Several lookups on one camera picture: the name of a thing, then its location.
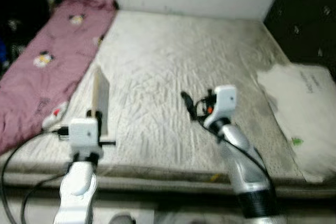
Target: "floor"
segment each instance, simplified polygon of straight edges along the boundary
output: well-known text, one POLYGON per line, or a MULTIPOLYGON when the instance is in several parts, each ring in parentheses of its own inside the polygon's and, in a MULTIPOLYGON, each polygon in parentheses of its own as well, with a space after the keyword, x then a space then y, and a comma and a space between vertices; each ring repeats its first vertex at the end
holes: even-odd
MULTIPOLYGON (((24 190, 10 191, 10 206, 18 217, 24 190)), ((26 210, 27 223, 52 223, 59 206, 57 191, 37 192, 26 210)), ((282 200, 288 223, 335 224, 333 200, 282 200)), ((139 192, 97 193, 94 224, 108 224, 115 214, 130 213, 137 224, 217 224, 243 223, 234 197, 216 195, 158 194, 139 192)), ((0 207, 0 223, 9 223, 0 207)))

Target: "electrical cable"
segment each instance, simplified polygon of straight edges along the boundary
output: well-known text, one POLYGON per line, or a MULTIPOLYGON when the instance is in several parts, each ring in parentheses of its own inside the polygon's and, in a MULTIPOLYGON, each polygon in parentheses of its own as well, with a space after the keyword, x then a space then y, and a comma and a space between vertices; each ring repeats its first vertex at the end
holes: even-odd
POLYGON ((200 124, 200 126, 202 128, 204 128, 206 131, 210 132, 211 134, 215 135, 220 141, 224 141, 225 143, 229 144, 230 146, 232 146, 234 149, 238 150, 240 153, 244 154, 250 161, 252 161, 261 171, 262 173, 266 176, 266 178, 268 179, 270 185, 271 185, 271 190, 272 190, 272 193, 274 195, 276 195, 276 191, 275 191, 275 187, 274 187, 274 184, 273 184, 273 181, 268 173, 268 171, 262 166, 260 165, 260 163, 254 158, 252 157, 250 154, 248 154, 245 150, 241 149, 240 147, 234 145, 233 143, 231 143, 230 141, 228 141, 227 139, 225 139, 225 137, 218 137, 217 134, 215 132, 213 132, 212 130, 206 128, 204 126, 204 123, 200 120, 200 117, 197 115, 197 107, 198 105, 201 103, 201 102, 205 102, 205 99, 201 99, 199 101, 196 102, 195 104, 195 107, 194 107, 194 113, 196 115, 196 118, 197 118, 197 121, 198 123, 200 124))
POLYGON ((58 174, 55 175, 49 179, 45 179, 40 181, 39 183, 37 183, 24 197, 22 204, 21 204, 21 210, 20 210, 20 219, 21 219, 21 224, 26 224, 26 219, 25 219, 25 210, 26 210, 26 205, 28 202, 29 197, 35 192, 37 191, 41 186, 43 186, 45 183, 53 181, 53 180, 57 180, 59 178, 62 178, 63 176, 65 176, 65 174, 58 174))
POLYGON ((23 142, 21 143, 19 146, 17 146, 13 152, 10 154, 10 156, 7 158, 2 170, 1 170, 1 178, 0 178, 0 189, 1 189, 1 200, 3 202, 3 206, 4 206, 4 209, 5 209, 5 212, 6 212, 6 215, 10 221, 11 224, 17 224, 17 222, 15 221, 14 217, 13 217, 13 214, 9 208, 9 205, 8 205, 8 200, 7 200, 7 196, 6 196, 6 191, 5 191, 5 182, 4 182, 4 175, 5 175, 5 171, 6 171, 6 168, 7 168, 7 165, 9 163, 9 161, 12 159, 12 157, 14 156, 14 154, 22 147, 24 146, 26 143, 36 139, 36 137, 38 136, 42 136, 42 135, 46 135, 46 134, 50 134, 52 132, 49 132, 49 131, 41 131, 39 134, 37 134, 36 136, 34 136, 33 138, 31 138, 30 140, 27 140, 26 142, 23 142))

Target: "white pillow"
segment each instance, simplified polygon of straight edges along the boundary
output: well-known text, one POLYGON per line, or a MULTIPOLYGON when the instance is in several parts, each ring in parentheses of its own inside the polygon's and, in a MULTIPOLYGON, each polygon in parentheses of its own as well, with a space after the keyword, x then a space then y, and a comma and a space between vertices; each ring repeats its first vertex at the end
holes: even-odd
POLYGON ((319 66, 275 65, 258 73, 294 159, 309 182, 336 175, 336 85, 319 66))

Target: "mattress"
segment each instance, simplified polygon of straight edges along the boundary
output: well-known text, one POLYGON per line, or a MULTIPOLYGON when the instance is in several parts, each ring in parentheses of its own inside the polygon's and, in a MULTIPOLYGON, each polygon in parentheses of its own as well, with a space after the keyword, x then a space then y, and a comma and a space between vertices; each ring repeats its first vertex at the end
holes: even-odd
MULTIPOLYGON (((180 92, 199 99, 208 88, 234 84, 234 121, 258 148, 277 189, 335 194, 304 179, 256 83, 256 72, 276 63, 289 60, 261 22, 119 11, 61 124, 90 109, 100 66, 110 81, 109 137, 117 142, 103 148, 101 188, 230 192, 215 139, 190 121, 180 92)), ((15 155, 6 180, 36 183, 59 173, 69 153, 67 142, 40 137, 15 155)))

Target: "gray mattress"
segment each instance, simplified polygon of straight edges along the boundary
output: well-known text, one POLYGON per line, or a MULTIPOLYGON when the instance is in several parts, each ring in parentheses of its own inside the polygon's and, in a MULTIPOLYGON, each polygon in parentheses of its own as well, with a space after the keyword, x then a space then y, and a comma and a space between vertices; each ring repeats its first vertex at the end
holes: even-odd
MULTIPOLYGON (((279 190, 306 188, 314 195, 316 186, 304 180, 255 81, 256 71, 288 62, 260 22, 120 11, 61 124, 90 108, 99 65, 110 81, 109 135, 117 141, 104 147, 102 188, 228 192, 215 139, 190 122, 180 92, 198 99, 208 88, 234 84, 234 121, 259 149, 279 190)), ((6 179, 30 185, 59 173, 68 161, 67 142, 41 137, 17 153, 6 179)), ((334 193, 319 188, 320 195, 334 193)))

